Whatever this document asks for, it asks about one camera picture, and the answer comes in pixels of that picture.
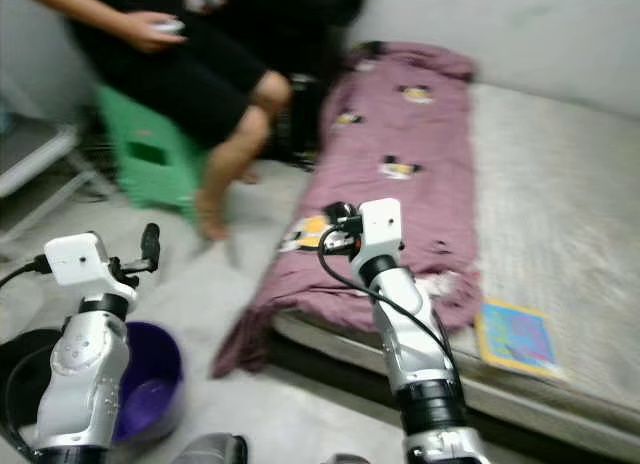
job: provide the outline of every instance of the purple blanket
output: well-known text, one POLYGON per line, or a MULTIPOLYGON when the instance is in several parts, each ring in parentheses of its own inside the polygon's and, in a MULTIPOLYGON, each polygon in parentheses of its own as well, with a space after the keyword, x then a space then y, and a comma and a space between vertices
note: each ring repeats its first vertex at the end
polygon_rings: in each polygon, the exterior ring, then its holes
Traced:
MULTIPOLYGON (((271 319, 283 309, 374 331, 368 299, 329 277, 313 251, 322 209, 336 201, 400 199, 402 264, 427 287, 445 326, 468 325, 480 306, 468 140, 472 62, 433 46, 383 43, 355 51, 349 64, 324 106, 324 150, 296 224, 220 349, 216 377, 265 365, 271 319)), ((350 276, 346 258, 329 263, 350 276)))

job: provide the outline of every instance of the colorful book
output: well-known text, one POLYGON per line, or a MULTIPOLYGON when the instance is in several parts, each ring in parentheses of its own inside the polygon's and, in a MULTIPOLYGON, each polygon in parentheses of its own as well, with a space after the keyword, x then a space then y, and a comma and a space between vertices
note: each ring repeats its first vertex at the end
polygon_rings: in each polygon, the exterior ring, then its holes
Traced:
POLYGON ((487 299, 476 319, 482 359, 488 364, 541 377, 561 378, 545 314, 487 299))

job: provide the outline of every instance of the person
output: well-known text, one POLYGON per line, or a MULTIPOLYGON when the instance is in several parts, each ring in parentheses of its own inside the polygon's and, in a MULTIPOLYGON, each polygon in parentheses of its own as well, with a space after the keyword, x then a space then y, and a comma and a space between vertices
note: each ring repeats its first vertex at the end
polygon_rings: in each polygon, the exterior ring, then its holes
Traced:
POLYGON ((249 170, 266 142, 271 121, 286 108, 288 81, 269 70, 185 0, 37 0, 64 14, 76 43, 100 78, 168 116, 212 147, 201 189, 194 196, 200 230, 225 239, 226 189, 249 170), (171 19, 182 35, 157 31, 171 19))

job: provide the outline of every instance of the bed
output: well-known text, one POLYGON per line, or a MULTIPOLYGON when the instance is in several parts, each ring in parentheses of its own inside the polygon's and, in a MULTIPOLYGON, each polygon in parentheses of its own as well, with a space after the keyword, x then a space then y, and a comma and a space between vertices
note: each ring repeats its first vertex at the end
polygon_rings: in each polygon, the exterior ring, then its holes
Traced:
MULTIPOLYGON (((450 320, 470 407, 638 463, 640 123, 489 85, 473 84, 469 93, 478 239, 470 275, 484 296, 550 317, 566 372, 564 381, 546 381, 490 368, 478 357, 473 329, 450 320)), ((477 310, 475 301, 463 308, 477 310)), ((284 306, 268 319, 269 338, 385 374, 366 321, 324 317, 284 306)), ((265 346, 258 361, 269 356, 268 340, 265 346)))

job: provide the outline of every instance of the purple bucket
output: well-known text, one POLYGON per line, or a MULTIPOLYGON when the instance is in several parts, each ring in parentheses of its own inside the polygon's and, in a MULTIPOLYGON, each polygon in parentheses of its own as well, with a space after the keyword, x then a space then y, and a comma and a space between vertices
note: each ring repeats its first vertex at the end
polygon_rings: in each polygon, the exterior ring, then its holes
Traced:
POLYGON ((113 442, 159 439, 180 423, 185 385, 178 345, 165 330, 127 323, 131 360, 122 379, 120 412, 113 442))

